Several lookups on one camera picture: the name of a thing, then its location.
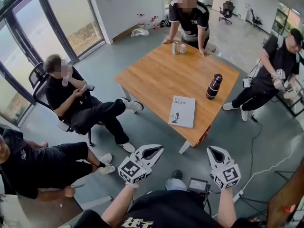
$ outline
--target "book cover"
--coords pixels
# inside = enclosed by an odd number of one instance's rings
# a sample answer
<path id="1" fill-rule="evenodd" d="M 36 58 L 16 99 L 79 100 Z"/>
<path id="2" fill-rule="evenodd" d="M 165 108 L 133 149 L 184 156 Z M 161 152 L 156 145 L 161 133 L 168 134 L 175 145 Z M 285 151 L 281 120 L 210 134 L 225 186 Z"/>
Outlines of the book cover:
<path id="1" fill-rule="evenodd" d="M 195 99 L 174 96 L 169 117 L 169 124 L 193 128 Z"/>

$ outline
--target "white sneaker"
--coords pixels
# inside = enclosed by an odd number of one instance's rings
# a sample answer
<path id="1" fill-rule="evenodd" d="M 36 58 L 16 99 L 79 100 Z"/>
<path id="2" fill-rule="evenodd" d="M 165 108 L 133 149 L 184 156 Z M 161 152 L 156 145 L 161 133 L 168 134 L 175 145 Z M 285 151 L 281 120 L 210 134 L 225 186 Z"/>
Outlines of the white sneaker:
<path id="1" fill-rule="evenodd" d="M 243 107 L 243 105 L 240 106 L 241 113 L 242 113 L 242 119 L 244 122 L 246 122 L 248 120 L 248 111 L 243 111 L 242 107 Z"/>
<path id="2" fill-rule="evenodd" d="M 223 105 L 223 109 L 225 111 L 230 111 L 230 110 L 235 110 L 236 108 L 233 108 L 232 102 L 229 102 L 229 103 L 226 103 L 226 104 Z"/>
<path id="3" fill-rule="evenodd" d="M 99 161 L 103 164 L 109 164 L 112 161 L 113 156 L 109 153 L 103 157 L 99 157 Z"/>
<path id="4" fill-rule="evenodd" d="M 126 142 L 124 144 L 119 144 L 119 146 L 123 147 L 124 150 L 128 151 L 129 153 L 134 153 L 135 152 L 135 147 L 131 145 L 129 142 Z"/>
<path id="5" fill-rule="evenodd" d="M 105 167 L 99 168 L 100 175 L 107 175 L 109 173 L 112 173 L 115 170 L 116 170 L 116 168 L 111 164 L 105 164 Z"/>
<path id="6" fill-rule="evenodd" d="M 143 104 L 138 101 L 130 101 L 127 98 L 121 98 L 123 103 L 125 104 L 126 109 L 130 109 L 133 111 L 142 111 Z"/>

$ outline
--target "person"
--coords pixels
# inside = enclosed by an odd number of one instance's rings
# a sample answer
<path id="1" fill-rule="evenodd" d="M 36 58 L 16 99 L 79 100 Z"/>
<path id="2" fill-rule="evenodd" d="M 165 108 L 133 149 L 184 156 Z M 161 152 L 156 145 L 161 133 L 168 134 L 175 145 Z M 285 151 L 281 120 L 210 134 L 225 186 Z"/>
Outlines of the person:
<path id="1" fill-rule="evenodd" d="M 114 135 L 116 143 L 126 151 L 135 152 L 129 137 L 116 119 L 126 109 L 142 111 L 143 105 L 126 98 L 115 102 L 101 103 L 97 98 L 86 97 L 86 81 L 74 67 L 69 67 L 57 54 L 50 55 L 44 65 L 51 76 L 47 80 L 45 94 L 51 109 L 60 120 L 67 121 L 77 133 L 86 134 L 97 122 L 105 124 Z M 62 85 L 63 77 L 68 74 L 68 85 Z"/>
<path id="2" fill-rule="evenodd" d="M 254 228 L 256 224 L 236 218 L 232 189 L 221 192 L 217 221 L 204 210 L 204 198 L 187 191 L 175 171 L 166 181 L 167 190 L 150 192 L 138 198 L 130 210 L 136 184 L 127 184 L 100 217 L 86 210 L 73 228 Z"/>
<path id="3" fill-rule="evenodd" d="M 169 5 L 170 35 L 163 43 L 172 43 L 181 25 L 181 41 L 199 49 L 205 56 L 209 40 L 209 11 L 197 0 L 172 0 Z"/>
<path id="4" fill-rule="evenodd" d="M 224 104 L 226 111 L 241 109 L 243 121 L 247 121 L 248 112 L 256 110 L 266 104 L 282 87 L 276 71 L 285 72 L 288 84 L 295 85 L 295 77 L 299 74 L 299 61 L 296 54 L 303 48 L 303 35 L 295 28 L 284 38 L 282 46 L 278 49 L 278 38 L 271 36 L 263 46 L 259 56 L 263 66 L 257 76 L 252 79 L 252 86 L 245 88 L 238 97 L 230 103 Z"/>
<path id="5" fill-rule="evenodd" d="M 111 154 L 97 159 L 85 142 L 48 147 L 25 140 L 23 133 L 0 125 L 0 169 L 18 194 L 40 201 L 73 197 L 76 180 L 99 169 L 101 175 L 115 171 Z M 39 189 L 59 189 L 41 191 Z"/>

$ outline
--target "floor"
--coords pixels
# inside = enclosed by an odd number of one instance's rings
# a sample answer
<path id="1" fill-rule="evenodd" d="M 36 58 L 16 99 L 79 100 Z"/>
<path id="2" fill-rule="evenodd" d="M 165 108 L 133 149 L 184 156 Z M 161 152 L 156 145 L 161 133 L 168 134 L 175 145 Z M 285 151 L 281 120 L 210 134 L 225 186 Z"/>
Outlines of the floor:
<path id="1" fill-rule="evenodd" d="M 242 90 L 242 78 L 255 65 L 261 43 L 267 34 L 253 29 L 251 25 L 237 18 L 232 18 L 232 26 L 226 25 L 223 21 L 217 21 L 218 16 L 218 13 L 211 12 L 210 42 L 218 47 L 220 56 L 230 61 L 231 63 L 227 63 L 240 72 L 240 77 L 228 97 L 228 101 L 231 101 Z M 149 36 L 127 37 L 116 44 L 106 44 L 78 63 L 76 67 L 88 83 L 95 85 L 92 95 L 103 102 L 113 101 L 123 96 L 119 85 L 114 81 L 114 76 L 160 45 L 164 37 L 165 33 L 161 31 L 151 31 Z M 277 168 L 255 175 L 246 187 L 244 197 L 268 200 L 284 184 L 284 180 L 275 175 L 274 170 L 294 171 L 302 159 L 303 130 L 281 103 L 269 102 L 256 110 L 255 116 L 263 125 L 263 129 L 254 142 L 253 172 L 276 165 L 294 151 L 292 157 Z M 125 112 L 118 119 L 135 147 L 151 143 L 162 144 L 165 147 L 162 157 L 153 167 L 152 175 L 141 182 L 136 197 L 148 191 L 164 189 L 165 180 L 175 169 L 183 172 L 183 181 L 186 184 L 191 177 L 204 179 L 211 184 L 211 190 L 219 191 L 209 177 L 211 169 L 206 153 L 206 147 L 209 145 L 225 148 L 238 163 L 242 179 L 234 188 L 234 194 L 249 178 L 251 140 L 259 132 L 260 126 L 251 120 L 243 122 L 239 110 L 232 112 L 221 110 L 212 123 L 208 138 L 199 147 L 189 148 L 183 155 L 178 154 L 178 150 L 185 140 L 147 107 L 139 114 Z M 66 133 L 60 130 L 56 123 L 57 117 L 54 113 L 37 105 L 25 120 L 21 130 L 25 138 L 36 142 L 48 140 L 50 145 L 87 141 L 87 136 Z M 102 126 L 95 126 L 92 129 L 92 140 L 96 144 L 92 149 L 93 152 L 97 156 L 112 153 L 114 156 L 112 163 L 116 167 L 128 155 L 115 144 L 111 134 Z M 77 189 L 75 197 L 78 203 L 107 195 L 115 198 L 124 186 L 124 181 L 117 173 L 107 176 L 94 173 L 80 182 L 82 181 L 85 181 L 86 185 Z M 209 200 L 212 214 L 215 215 L 219 205 L 219 195 L 211 194 Z M 107 205 L 97 207 L 96 210 L 102 212 Z M 238 217 L 247 217 L 255 213 L 241 200 L 235 206 Z M 255 207 L 266 208 L 265 205 L 255 205 Z"/>

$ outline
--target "white plastic bag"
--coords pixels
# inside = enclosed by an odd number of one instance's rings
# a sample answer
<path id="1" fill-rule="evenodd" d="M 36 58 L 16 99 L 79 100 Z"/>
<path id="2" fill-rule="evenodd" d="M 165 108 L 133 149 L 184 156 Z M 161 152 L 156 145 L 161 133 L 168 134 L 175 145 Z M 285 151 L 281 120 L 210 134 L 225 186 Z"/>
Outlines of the white plastic bag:
<path id="1" fill-rule="evenodd" d="M 131 37 L 138 36 L 138 35 L 147 36 L 147 35 L 149 35 L 149 31 L 142 29 L 142 28 L 137 28 L 137 29 L 133 30 L 131 33 Z"/>

